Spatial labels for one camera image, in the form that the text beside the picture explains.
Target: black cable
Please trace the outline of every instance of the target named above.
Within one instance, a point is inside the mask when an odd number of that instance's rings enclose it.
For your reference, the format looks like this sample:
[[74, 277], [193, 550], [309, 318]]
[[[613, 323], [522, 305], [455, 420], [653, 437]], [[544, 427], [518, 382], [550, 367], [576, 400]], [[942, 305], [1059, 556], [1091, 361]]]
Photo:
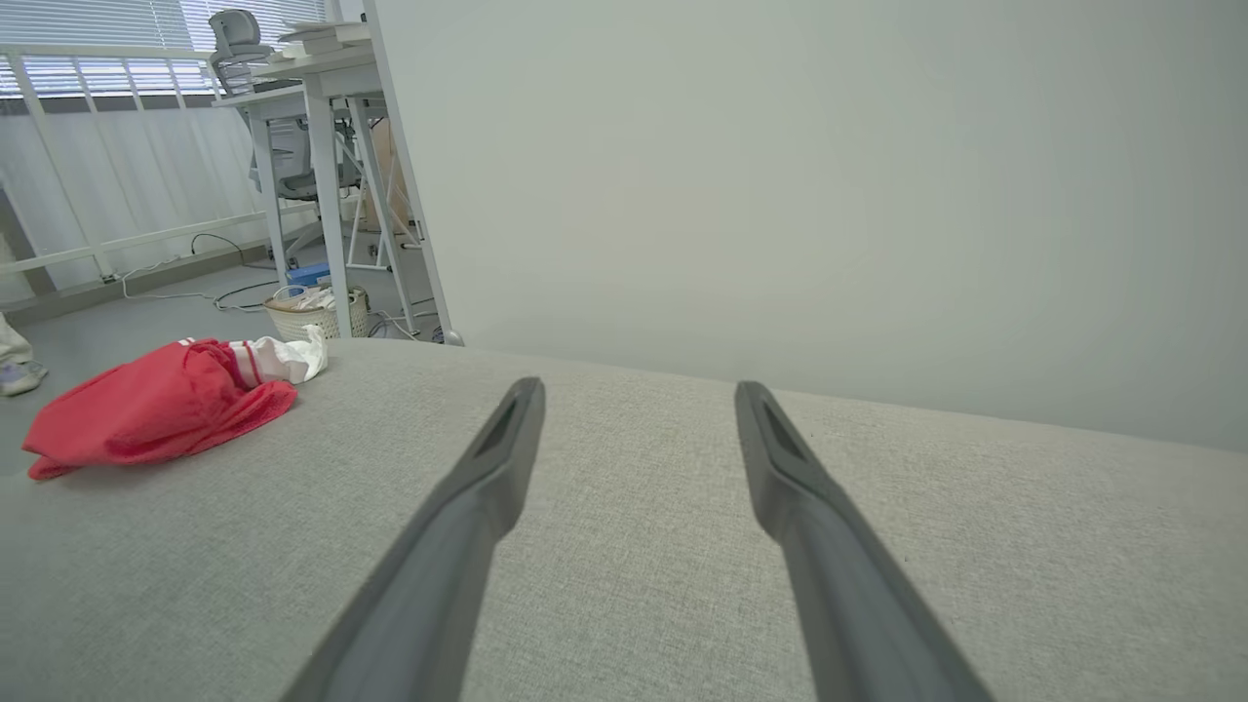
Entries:
[[223, 237], [221, 235], [211, 234], [211, 232], [207, 232], [207, 231], [201, 231], [200, 234], [196, 234], [195, 236], [191, 237], [191, 255], [192, 256], [195, 256], [195, 241], [197, 239], [200, 239], [201, 236], [211, 236], [212, 239], [220, 239], [221, 241], [225, 241], [230, 246], [233, 246], [235, 251], [238, 252], [238, 264], [242, 265], [242, 267], [245, 267], [245, 269], [258, 269], [258, 270], [262, 270], [262, 271], [272, 271], [272, 270], [275, 270], [275, 269], [271, 269], [268, 266], [256, 266], [256, 265], [248, 264], [247, 262], [247, 256], [242, 252], [242, 247], [241, 246], [238, 246], [233, 241], [230, 241], [228, 239], [226, 239], [226, 237]]
[[225, 292], [225, 294], [217, 296], [217, 299], [212, 301], [212, 306], [216, 307], [217, 310], [221, 310], [222, 312], [225, 312], [226, 310], [235, 310], [235, 309], [237, 309], [237, 310], [251, 310], [251, 309], [255, 309], [255, 307], [263, 307], [265, 306], [263, 302], [256, 302], [255, 305], [231, 305], [228, 307], [222, 307], [221, 306], [221, 301], [225, 300], [226, 297], [230, 297], [231, 295], [233, 295], [236, 292], [242, 292], [245, 290], [252, 290], [255, 287], [263, 287], [266, 285], [277, 285], [277, 281], [276, 280], [270, 280], [270, 281], [266, 281], [266, 282], [257, 282], [256, 285], [248, 285], [246, 287], [240, 287], [238, 290], [231, 290], [230, 292]]

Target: person's leg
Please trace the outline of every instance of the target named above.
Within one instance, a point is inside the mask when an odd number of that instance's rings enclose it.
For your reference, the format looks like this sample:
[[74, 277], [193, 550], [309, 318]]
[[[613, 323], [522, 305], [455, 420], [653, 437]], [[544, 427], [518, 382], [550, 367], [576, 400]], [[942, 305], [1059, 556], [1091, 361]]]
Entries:
[[35, 362], [30, 342], [0, 314], [0, 395], [9, 397], [39, 387], [47, 368]]

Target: blue box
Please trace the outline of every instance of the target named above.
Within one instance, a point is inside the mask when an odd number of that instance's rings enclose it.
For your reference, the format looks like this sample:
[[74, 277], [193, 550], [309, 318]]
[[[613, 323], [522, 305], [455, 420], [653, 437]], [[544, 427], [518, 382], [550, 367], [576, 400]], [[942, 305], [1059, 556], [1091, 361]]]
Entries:
[[286, 277], [292, 285], [316, 285], [316, 281], [329, 275], [329, 264], [317, 264], [286, 271]]

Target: stack of papers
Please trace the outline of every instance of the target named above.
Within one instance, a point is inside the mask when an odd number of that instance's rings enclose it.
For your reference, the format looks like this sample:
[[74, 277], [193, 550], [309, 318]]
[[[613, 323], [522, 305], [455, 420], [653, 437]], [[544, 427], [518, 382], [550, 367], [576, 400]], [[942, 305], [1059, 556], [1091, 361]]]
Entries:
[[[275, 52], [273, 57], [270, 59], [271, 64], [314, 54], [328, 54], [372, 41], [368, 25], [364, 22], [296, 22], [291, 29], [295, 31], [277, 37], [280, 41], [292, 42], [291, 46]], [[296, 41], [301, 42], [300, 51], [288, 54], [288, 50], [296, 46], [293, 44]]]

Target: white desk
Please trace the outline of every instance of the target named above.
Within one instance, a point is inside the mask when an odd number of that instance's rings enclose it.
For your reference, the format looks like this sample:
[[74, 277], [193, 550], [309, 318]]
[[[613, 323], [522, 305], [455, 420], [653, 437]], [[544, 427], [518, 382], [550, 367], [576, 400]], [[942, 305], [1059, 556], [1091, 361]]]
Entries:
[[[256, 69], [256, 77], [280, 79], [296, 77], [303, 80], [303, 99], [306, 105], [303, 112], [308, 120], [308, 137], [312, 142], [312, 167], [318, 174], [337, 174], [337, 157], [333, 132], [334, 101], [342, 100], [349, 111], [352, 120], [367, 136], [367, 121], [364, 120], [363, 100], [382, 100], [382, 81], [377, 72], [377, 59], [373, 56], [371, 44], [361, 46], [348, 46], [329, 54], [316, 54], [283, 61], [271, 66]], [[377, 166], [377, 154], [373, 151], [372, 139], [359, 139], [359, 160], [364, 166], [364, 176], [369, 184], [368, 189], [377, 207], [378, 220], [382, 227], [382, 239], [391, 246], [391, 266], [394, 279], [398, 282], [399, 300], [403, 305], [404, 315], [411, 312], [407, 302], [398, 245], [394, 242], [394, 232], [391, 229], [387, 194], [381, 184], [384, 182], [381, 170]], [[257, 157], [257, 162], [265, 159]], [[268, 164], [270, 176], [272, 175], [272, 161]], [[329, 259], [329, 279], [333, 286], [334, 299], [339, 302], [334, 306], [338, 315], [338, 329], [351, 329], [351, 315], [347, 300], [347, 260], [342, 249], [342, 215], [338, 209], [338, 182], [337, 177], [316, 179], [317, 199], [321, 202], [321, 225], [324, 231], [324, 249]]]
[[256, 151], [256, 170], [260, 171], [260, 194], [265, 201], [265, 222], [268, 225], [270, 244], [273, 246], [273, 262], [277, 264], [277, 279], [286, 285], [286, 246], [282, 242], [282, 214], [277, 200], [277, 182], [273, 179], [273, 147], [268, 122], [303, 116], [307, 111], [303, 86], [292, 85], [266, 92], [226, 97], [217, 100], [212, 106], [235, 107], [247, 116]]

